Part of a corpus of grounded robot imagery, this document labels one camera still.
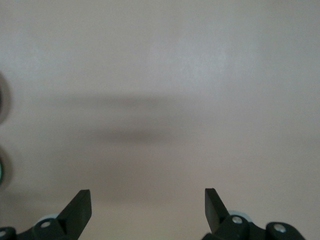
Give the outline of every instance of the beige wall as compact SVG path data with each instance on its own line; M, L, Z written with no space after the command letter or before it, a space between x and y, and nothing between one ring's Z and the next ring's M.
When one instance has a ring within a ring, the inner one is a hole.
M23 231L88 188L82 240L199 240L216 188L260 227L318 239L319 13L318 0L0 1L0 226Z

